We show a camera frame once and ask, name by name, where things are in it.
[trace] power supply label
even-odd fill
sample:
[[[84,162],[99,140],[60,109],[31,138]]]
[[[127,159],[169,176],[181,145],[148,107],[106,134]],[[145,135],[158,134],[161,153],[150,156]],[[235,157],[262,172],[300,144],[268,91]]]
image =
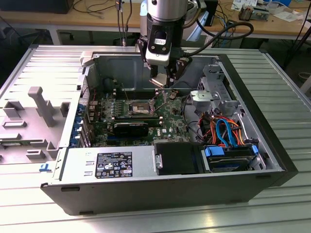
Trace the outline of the power supply label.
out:
[[[133,176],[133,159],[131,152],[97,154],[97,179]]]

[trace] chip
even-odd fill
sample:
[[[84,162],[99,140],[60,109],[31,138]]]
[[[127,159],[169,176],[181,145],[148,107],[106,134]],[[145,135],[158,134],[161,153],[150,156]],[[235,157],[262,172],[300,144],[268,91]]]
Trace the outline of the chip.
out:
[[[150,104],[148,102],[133,102],[130,110],[134,113],[150,113]]]

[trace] side panel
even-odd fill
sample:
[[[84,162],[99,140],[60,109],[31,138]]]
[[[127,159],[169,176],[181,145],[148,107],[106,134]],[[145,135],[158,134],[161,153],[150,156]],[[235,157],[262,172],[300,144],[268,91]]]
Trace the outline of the side panel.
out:
[[[234,86],[237,92],[241,96],[241,99],[244,101],[244,104],[246,105],[247,110],[250,112],[253,120],[255,121],[257,127],[259,128],[264,140],[268,144],[277,162],[279,163],[282,169],[287,171],[285,173],[285,176],[282,177],[282,179],[278,180],[273,185],[273,186],[281,186],[285,182],[290,180],[292,177],[294,177],[296,174],[298,174],[298,170],[295,167],[289,155],[287,154],[283,145],[277,138],[276,134],[272,130],[268,121],[264,117],[263,113],[259,109],[258,105],[254,101],[252,95],[247,90],[244,82],[242,81],[239,74],[233,67],[229,58],[226,55],[220,55],[220,58],[221,58],[222,63],[225,66],[225,70],[230,74],[230,78],[232,82],[234,83]]]
[[[99,214],[246,202],[282,175],[278,172],[265,176],[88,183],[65,187],[43,184],[41,189],[69,215]]]

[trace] black cable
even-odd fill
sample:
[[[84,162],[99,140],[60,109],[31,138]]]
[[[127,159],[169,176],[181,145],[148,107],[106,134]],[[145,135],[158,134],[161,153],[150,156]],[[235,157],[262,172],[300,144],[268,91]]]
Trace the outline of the black cable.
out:
[[[86,0],[84,1],[84,3],[85,3],[85,6],[86,6],[86,10],[87,10],[87,11],[91,11],[91,7],[93,7],[93,6],[105,5],[108,1],[109,1],[109,0],[106,0],[106,1],[103,2],[103,3],[93,4],[93,5],[90,5],[90,6],[87,6]],[[98,17],[98,18],[103,18],[103,16],[100,15],[101,12],[97,12],[97,14],[99,14],[99,15],[94,15],[94,14],[92,14],[92,12],[88,12],[88,14],[91,15],[91,16]]]
[[[106,7],[106,8],[103,8],[103,9],[100,9],[100,10],[96,10],[96,11],[80,11],[80,10],[78,10],[75,6],[76,6],[78,3],[82,2],[82,1],[83,1],[83,0],[78,0],[78,1],[73,5],[73,9],[74,9],[75,11],[81,12],[81,13],[93,13],[93,12],[104,11],[104,10],[107,10],[107,9],[109,9],[109,8],[115,7],[115,5],[113,5],[113,6],[108,6],[108,7]]]
[[[296,47],[296,49],[295,49],[295,45],[296,45],[296,43],[297,43],[297,41],[298,41],[298,38],[299,38],[300,35],[301,35],[302,29],[303,29],[304,26],[305,26],[305,23],[306,23],[306,21],[307,21],[308,15],[309,15],[310,8],[311,8],[311,1],[310,1],[308,10],[307,10],[306,18],[305,18],[305,20],[304,20],[304,22],[303,22],[303,24],[302,24],[302,26],[301,26],[300,32],[299,32],[299,34],[298,34],[298,36],[297,36],[297,38],[296,38],[294,44],[293,44],[292,47],[289,49],[289,53],[287,53],[287,56],[286,56],[286,58],[285,58],[284,67],[283,67],[284,69],[286,69],[286,67],[287,67],[288,64],[291,62],[291,60],[292,60],[293,57],[294,57],[294,54],[295,54],[296,51],[297,51],[297,47]]]
[[[121,29],[120,29],[120,13],[117,11],[118,15],[118,29],[119,29],[119,34],[120,34],[120,45],[122,46],[122,36],[121,36]]]
[[[197,123],[198,121],[197,120],[194,120],[194,121],[191,121],[188,123],[188,125],[192,124],[192,123]]]
[[[219,5],[219,7],[220,7],[220,9],[221,9],[221,11],[222,11],[222,13],[223,13],[223,16],[224,16],[224,21],[225,21],[225,18],[227,17],[227,15],[225,15],[224,14],[224,10],[223,10],[223,8],[222,8],[222,6],[218,3],[218,5]]]
[[[15,30],[15,28],[13,28],[12,26],[11,26],[11,24],[9,24],[4,18],[2,18],[2,16],[0,16],[0,18],[1,18],[1,20],[3,21],[3,22],[5,22],[24,42],[25,42],[25,44],[27,45],[27,46],[30,46],[30,44]]]
[[[172,86],[171,86],[171,89],[173,89],[174,86],[176,86],[178,83],[184,83],[186,84],[188,87],[190,87],[191,89],[193,89],[193,87],[186,81],[178,81],[176,83],[174,83]]]
[[[126,24],[125,24],[125,41],[127,42],[127,32],[128,32],[128,22],[130,21],[130,18],[132,16],[132,11],[133,11],[133,6],[132,6],[132,0],[130,0],[130,14],[126,20]]]
[[[125,38],[125,34],[124,34],[123,10],[121,10],[121,20],[122,20],[122,33],[123,33],[123,38],[122,39],[124,39]]]
[[[307,38],[311,35],[311,27],[307,30],[307,32],[304,34],[304,36],[301,38],[300,42],[298,43],[297,47],[291,52],[291,55],[289,56],[288,60],[284,64],[284,69],[289,65],[289,63],[292,61],[295,54],[300,50],[301,46],[305,43]]]
[[[228,31],[230,28],[235,28],[235,27],[241,26],[241,25],[249,27],[250,28],[249,32],[244,34],[244,35],[240,35],[240,36],[236,36],[236,37],[223,36],[222,38],[224,38],[226,40],[227,40],[227,38],[230,38],[230,39],[243,38],[243,37],[246,37],[246,36],[250,35],[254,31],[253,25],[248,23],[248,22],[235,22],[235,23],[232,23],[232,24],[226,26],[224,29],[222,29],[220,32],[218,32],[216,35],[214,35],[214,37],[211,38],[203,47],[201,47],[197,51],[194,51],[194,52],[191,52],[191,53],[185,53],[184,56],[185,57],[191,57],[191,56],[197,55],[198,53],[200,53],[203,50],[205,50],[210,44],[212,44],[214,42],[214,40],[221,39],[221,37],[220,37],[221,34],[223,34],[224,32]]]
[[[213,33],[210,33],[208,30],[206,30],[202,24],[200,23],[200,21],[197,20],[197,24],[199,25],[199,27],[202,29],[202,31],[204,31],[206,34],[210,35],[210,36],[216,36],[218,34],[213,34]],[[219,39],[221,40],[237,40],[237,39],[241,39],[241,38],[244,38],[244,37],[247,37],[249,36],[251,33],[253,33],[254,31],[254,27],[251,23],[248,23],[248,22],[235,22],[229,26],[227,26],[227,30],[230,29],[230,28],[233,28],[233,27],[236,27],[236,26],[241,26],[241,25],[244,25],[244,26],[247,26],[250,28],[249,32],[246,33],[246,34],[243,34],[243,35],[239,35],[239,36],[234,36],[234,37],[229,37],[229,36],[218,36]]]
[[[308,7],[308,10],[307,10],[307,15],[306,15],[306,18],[305,18],[305,20],[304,20],[304,22],[303,22],[303,24],[302,24],[302,27],[301,27],[301,29],[300,29],[300,32],[299,32],[298,36],[297,36],[297,38],[296,38],[296,40],[295,40],[295,42],[294,42],[294,46],[295,46],[295,44],[296,44],[296,42],[297,42],[298,38],[300,37],[300,34],[301,34],[301,32],[302,32],[302,29],[303,29],[303,28],[304,28],[304,26],[305,26],[305,23],[306,23],[306,21],[307,21],[308,15],[309,15],[309,10],[310,10],[310,7],[311,7],[311,1],[310,1],[310,4],[309,4],[309,7]]]

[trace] wire bundle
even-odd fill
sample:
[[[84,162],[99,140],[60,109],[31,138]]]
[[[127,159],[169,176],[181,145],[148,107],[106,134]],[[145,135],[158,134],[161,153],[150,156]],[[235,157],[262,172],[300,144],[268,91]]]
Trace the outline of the wire bundle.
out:
[[[203,120],[209,121],[209,127],[210,127],[210,130],[208,130],[204,134],[203,141],[213,144],[213,145],[218,145],[221,147],[229,147],[229,144],[224,140],[224,136],[228,135],[230,144],[232,146],[236,147],[240,145],[245,145],[242,139],[241,127],[233,120],[227,117],[224,117],[222,115],[206,116],[203,114],[202,117],[198,121],[199,127],[201,127]],[[220,132],[221,125],[226,126],[226,130],[224,131],[222,136]]]

